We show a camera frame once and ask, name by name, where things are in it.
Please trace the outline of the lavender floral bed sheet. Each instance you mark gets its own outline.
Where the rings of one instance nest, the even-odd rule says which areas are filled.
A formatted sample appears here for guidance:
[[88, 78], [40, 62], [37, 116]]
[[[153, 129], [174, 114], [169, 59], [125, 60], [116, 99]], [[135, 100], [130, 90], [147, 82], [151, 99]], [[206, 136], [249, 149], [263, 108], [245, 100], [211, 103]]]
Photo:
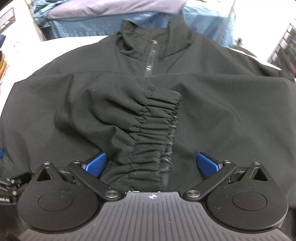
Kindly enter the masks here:
[[36, 42], [33, 45], [18, 43], [6, 51], [6, 69], [1, 78], [1, 109], [14, 83], [24, 80], [55, 58], [82, 46], [97, 43], [105, 36], [67, 37]]

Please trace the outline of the grey blanket on bed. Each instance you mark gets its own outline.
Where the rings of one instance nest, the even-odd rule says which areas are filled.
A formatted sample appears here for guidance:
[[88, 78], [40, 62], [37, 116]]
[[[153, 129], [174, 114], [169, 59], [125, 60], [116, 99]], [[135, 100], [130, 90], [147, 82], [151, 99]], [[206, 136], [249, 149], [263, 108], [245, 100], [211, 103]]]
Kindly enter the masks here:
[[50, 19], [110, 16], [155, 11], [176, 15], [186, 1], [66, 1], [48, 13]]

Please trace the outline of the black BLAENZAIGA jacket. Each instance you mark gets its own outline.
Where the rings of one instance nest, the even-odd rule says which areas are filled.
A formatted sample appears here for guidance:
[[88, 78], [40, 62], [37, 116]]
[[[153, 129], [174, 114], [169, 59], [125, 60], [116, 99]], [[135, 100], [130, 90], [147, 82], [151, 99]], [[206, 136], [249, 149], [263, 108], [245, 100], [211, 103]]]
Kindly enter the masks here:
[[13, 85], [1, 113], [1, 176], [105, 152], [101, 180], [185, 192], [199, 152], [262, 163], [295, 208], [295, 80], [195, 33], [124, 21]]

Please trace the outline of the white device with screen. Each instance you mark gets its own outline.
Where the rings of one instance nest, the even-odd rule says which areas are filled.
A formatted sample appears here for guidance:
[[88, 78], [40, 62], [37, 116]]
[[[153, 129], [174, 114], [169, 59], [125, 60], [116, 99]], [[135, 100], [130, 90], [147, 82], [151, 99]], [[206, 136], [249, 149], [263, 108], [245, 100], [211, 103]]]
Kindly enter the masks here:
[[16, 21], [14, 8], [10, 8], [0, 19], [0, 34], [10, 27]]

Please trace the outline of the wall power socket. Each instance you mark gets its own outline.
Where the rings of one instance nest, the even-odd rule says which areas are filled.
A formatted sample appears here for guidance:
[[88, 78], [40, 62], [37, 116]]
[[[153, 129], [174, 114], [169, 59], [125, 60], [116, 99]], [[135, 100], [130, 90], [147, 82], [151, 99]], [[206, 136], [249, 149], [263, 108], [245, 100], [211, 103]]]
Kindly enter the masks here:
[[242, 46], [242, 39], [241, 38], [238, 38], [237, 40], [235, 40], [235, 46], [237, 46], [237, 47]]

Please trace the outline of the folded mustard yellow garment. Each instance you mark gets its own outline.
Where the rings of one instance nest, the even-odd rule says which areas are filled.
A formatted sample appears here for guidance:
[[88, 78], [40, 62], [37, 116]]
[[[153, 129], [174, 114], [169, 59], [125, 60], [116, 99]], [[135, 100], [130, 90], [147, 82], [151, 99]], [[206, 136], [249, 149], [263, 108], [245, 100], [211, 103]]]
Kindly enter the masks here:
[[6, 61], [5, 61], [5, 54], [1, 52], [1, 60], [0, 60], [0, 78], [2, 77], [4, 71], [6, 69]]

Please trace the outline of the black metal storage rack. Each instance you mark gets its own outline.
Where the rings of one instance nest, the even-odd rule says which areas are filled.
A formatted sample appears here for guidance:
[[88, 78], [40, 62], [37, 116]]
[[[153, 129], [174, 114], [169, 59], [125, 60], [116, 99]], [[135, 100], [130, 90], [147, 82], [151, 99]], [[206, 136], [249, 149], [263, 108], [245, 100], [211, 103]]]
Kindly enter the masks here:
[[267, 62], [289, 71], [295, 76], [296, 61], [296, 29], [295, 19], [289, 24], [283, 37], [278, 42], [276, 48], [268, 58]]

